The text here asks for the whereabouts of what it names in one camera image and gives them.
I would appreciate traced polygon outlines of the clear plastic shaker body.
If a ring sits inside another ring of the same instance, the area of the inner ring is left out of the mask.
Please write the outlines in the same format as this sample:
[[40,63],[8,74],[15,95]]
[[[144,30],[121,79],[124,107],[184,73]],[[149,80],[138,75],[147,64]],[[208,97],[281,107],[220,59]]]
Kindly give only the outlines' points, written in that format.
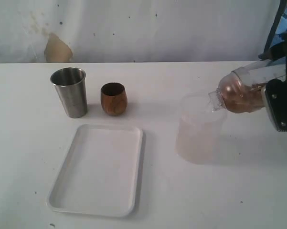
[[247,66],[239,67],[233,70],[244,85],[267,83],[273,79],[285,80],[286,65],[273,64],[271,60],[257,61]]

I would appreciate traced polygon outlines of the clear plastic shaker lid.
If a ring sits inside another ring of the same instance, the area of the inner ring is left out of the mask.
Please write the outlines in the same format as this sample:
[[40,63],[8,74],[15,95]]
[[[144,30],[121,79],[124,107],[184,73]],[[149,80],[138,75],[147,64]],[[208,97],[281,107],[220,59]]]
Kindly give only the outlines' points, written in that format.
[[226,109],[235,114],[250,112],[248,88],[232,71],[223,77],[215,91],[208,94],[213,111]]

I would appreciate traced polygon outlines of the brown wooden cup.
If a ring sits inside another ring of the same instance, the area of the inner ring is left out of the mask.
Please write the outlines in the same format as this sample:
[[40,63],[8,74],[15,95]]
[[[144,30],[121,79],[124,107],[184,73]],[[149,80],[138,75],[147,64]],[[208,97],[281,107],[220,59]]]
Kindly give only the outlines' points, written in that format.
[[110,116],[125,112],[128,98],[124,85],[117,82],[106,83],[100,90],[100,101],[103,111]]

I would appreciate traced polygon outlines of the stainless steel cup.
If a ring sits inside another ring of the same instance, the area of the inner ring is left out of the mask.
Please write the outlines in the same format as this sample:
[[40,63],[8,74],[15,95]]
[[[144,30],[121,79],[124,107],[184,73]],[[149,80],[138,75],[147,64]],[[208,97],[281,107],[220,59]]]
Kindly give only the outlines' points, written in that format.
[[80,118],[87,114],[85,77],[85,71],[76,67],[62,68],[50,77],[65,113],[70,118]]

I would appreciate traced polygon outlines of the translucent white plastic cup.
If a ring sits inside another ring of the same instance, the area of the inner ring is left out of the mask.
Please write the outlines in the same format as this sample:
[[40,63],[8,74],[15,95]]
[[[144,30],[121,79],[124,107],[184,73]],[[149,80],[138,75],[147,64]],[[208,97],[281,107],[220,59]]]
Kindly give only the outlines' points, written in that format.
[[181,101],[177,154],[193,164],[211,162],[226,118],[227,111],[216,111],[207,94],[186,95]]

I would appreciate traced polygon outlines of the white rectangular plastic tray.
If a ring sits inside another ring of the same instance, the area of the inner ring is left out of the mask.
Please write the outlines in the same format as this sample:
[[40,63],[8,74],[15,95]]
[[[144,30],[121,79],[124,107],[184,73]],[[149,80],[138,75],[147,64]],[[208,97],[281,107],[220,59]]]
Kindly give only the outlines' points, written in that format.
[[79,126],[54,180],[54,212],[121,218],[136,202],[143,132],[135,126]]

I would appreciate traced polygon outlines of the dark metal frame post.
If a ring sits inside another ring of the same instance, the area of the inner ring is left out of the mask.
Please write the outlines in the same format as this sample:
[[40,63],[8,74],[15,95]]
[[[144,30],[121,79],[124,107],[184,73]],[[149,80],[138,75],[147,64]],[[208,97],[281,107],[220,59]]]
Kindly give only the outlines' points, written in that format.
[[268,49],[271,47],[272,40],[273,40],[274,35],[276,33],[276,30],[277,30],[277,27],[278,27],[279,22],[281,20],[282,14],[285,11],[286,5],[287,5],[287,0],[281,0],[280,1],[279,7],[277,9],[277,12],[276,12],[276,15],[275,15],[272,27],[271,27],[271,30],[270,30],[269,35],[267,37],[267,41],[266,41],[263,52],[268,51]]

